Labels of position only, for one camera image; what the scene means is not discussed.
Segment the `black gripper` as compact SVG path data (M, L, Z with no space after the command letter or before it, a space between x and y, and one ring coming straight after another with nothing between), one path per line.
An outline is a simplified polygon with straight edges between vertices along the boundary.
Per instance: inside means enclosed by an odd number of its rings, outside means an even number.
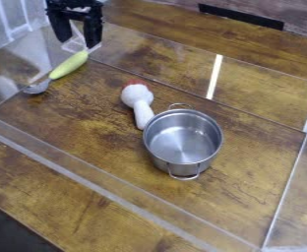
M87 47L95 47L103 39L103 6L99 0L45 0L49 23L60 42L72 37L69 19L84 20Z

